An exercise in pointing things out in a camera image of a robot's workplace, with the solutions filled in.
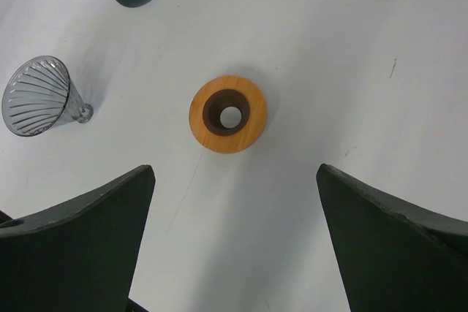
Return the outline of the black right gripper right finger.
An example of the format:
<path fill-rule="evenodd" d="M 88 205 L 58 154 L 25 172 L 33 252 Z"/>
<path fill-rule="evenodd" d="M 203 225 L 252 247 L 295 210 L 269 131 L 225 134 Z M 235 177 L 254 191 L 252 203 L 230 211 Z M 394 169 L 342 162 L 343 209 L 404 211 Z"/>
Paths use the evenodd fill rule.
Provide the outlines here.
<path fill-rule="evenodd" d="M 317 187 L 351 311 L 466 311 L 467 223 L 322 164 Z"/>

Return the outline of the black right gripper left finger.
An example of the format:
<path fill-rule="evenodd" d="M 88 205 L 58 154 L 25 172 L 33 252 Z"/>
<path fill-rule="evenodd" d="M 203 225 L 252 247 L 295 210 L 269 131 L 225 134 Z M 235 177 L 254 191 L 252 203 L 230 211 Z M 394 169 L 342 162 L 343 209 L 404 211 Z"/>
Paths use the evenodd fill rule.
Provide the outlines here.
<path fill-rule="evenodd" d="M 28 216 L 1 214 L 2 311 L 143 311 L 129 292 L 156 179 L 141 165 Z"/>

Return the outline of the smoked glass dripper cone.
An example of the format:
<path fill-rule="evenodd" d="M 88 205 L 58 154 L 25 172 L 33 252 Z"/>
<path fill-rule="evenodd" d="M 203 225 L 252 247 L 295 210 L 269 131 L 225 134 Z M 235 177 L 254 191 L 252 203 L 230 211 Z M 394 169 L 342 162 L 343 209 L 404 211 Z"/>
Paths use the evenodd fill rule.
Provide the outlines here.
<path fill-rule="evenodd" d="M 94 108 L 83 101 L 65 64 L 37 56 L 10 78 L 1 100 L 6 127 L 19 137 L 34 137 L 68 123 L 86 123 Z"/>

